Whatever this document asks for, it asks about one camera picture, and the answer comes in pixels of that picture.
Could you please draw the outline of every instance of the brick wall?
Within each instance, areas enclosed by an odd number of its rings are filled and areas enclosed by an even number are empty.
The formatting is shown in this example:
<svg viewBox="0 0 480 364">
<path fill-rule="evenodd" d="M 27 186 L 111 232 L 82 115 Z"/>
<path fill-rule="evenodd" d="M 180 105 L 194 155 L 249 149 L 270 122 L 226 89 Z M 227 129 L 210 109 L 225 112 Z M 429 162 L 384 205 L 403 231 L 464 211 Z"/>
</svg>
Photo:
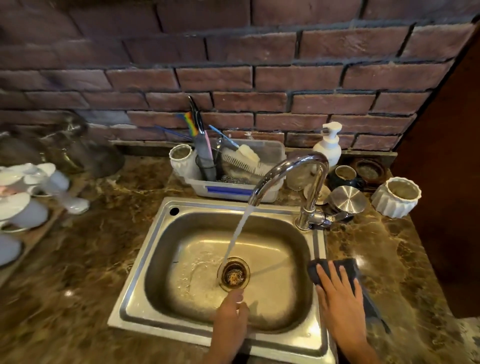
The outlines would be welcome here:
<svg viewBox="0 0 480 364">
<path fill-rule="evenodd" d="M 0 0 L 0 122 L 76 112 L 112 139 L 178 140 L 194 97 L 236 138 L 391 150 L 471 36 L 476 0 L 162 0 L 60 12 Z"/>
</svg>

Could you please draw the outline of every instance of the sink basin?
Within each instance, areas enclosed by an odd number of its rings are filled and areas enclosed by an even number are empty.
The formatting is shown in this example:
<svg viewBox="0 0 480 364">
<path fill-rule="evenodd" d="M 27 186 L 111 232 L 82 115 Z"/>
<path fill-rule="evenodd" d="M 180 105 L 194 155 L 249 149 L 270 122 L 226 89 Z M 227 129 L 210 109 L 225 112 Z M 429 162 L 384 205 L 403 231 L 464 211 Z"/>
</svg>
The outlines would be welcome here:
<svg viewBox="0 0 480 364">
<path fill-rule="evenodd" d="M 229 284 L 239 284 L 252 327 L 243 351 L 290 363 L 334 363 L 305 269 L 315 256 L 325 257 L 323 232 L 298 230 L 298 207 L 260 205 L 229 255 L 231 264 L 221 267 L 245 207 L 165 198 L 108 324 L 208 346 L 213 313 Z"/>
</svg>

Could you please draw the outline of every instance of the soap dispenser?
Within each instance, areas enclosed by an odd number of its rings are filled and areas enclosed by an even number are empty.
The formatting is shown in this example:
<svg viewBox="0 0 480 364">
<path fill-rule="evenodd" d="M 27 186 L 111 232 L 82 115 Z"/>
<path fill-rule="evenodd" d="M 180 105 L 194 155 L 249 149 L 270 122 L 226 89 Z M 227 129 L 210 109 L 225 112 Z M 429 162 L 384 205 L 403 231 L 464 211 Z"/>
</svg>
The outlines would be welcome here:
<svg viewBox="0 0 480 364">
<path fill-rule="evenodd" d="M 340 138 L 337 135 L 342 130 L 342 124 L 333 121 L 323 124 L 323 127 L 327 129 L 327 132 L 323 139 L 313 146 L 313 150 L 323 153 L 327 157 L 330 170 L 332 170 L 342 154 L 342 148 L 338 145 Z"/>
</svg>

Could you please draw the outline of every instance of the hand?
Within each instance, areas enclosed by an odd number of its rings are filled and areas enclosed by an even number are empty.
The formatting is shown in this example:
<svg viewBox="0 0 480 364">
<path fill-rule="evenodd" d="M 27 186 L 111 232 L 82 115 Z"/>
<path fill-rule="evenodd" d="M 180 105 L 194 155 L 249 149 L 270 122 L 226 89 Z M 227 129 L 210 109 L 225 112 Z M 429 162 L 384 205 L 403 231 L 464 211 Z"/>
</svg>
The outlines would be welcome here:
<svg viewBox="0 0 480 364">
<path fill-rule="evenodd" d="M 354 295 L 345 268 L 340 266 L 341 280 L 332 261 L 328 262 L 328 268 L 331 280 L 317 264 L 324 290 L 315 286 L 328 330 L 351 363 L 376 363 L 376 354 L 367 342 L 363 294 L 358 279 L 354 279 Z"/>
<path fill-rule="evenodd" d="M 212 343 L 204 363 L 227 364 L 235 358 L 247 336 L 250 313 L 247 304 L 242 301 L 243 289 L 232 290 L 217 309 L 213 322 Z"/>
</svg>

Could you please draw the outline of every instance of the running water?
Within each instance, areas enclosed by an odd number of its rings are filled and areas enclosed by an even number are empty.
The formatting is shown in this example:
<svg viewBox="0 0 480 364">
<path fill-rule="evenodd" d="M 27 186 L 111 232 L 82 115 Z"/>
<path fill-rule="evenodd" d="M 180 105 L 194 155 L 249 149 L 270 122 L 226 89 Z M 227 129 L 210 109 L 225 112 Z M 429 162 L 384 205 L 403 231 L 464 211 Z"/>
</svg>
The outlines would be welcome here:
<svg viewBox="0 0 480 364">
<path fill-rule="evenodd" d="M 237 241 L 237 238 L 239 237 L 241 230 L 243 229 L 243 226 L 245 225 L 245 222 L 248 219 L 248 216 L 250 216 L 253 210 L 255 210 L 255 206 L 253 205 L 248 205 L 247 208 L 245 209 L 245 212 L 243 213 L 243 216 L 241 217 L 240 222 L 237 225 L 235 232 L 233 233 L 232 239 L 230 240 L 230 244 L 228 244 L 228 249 L 227 249 L 227 252 L 225 253 L 225 256 L 223 257 L 223 262 L 221 267 L 223 267 L 227 262 L 228 256 L 230 255 L 230 252 L 235 246 L 235 241 Z"/>
</svg>

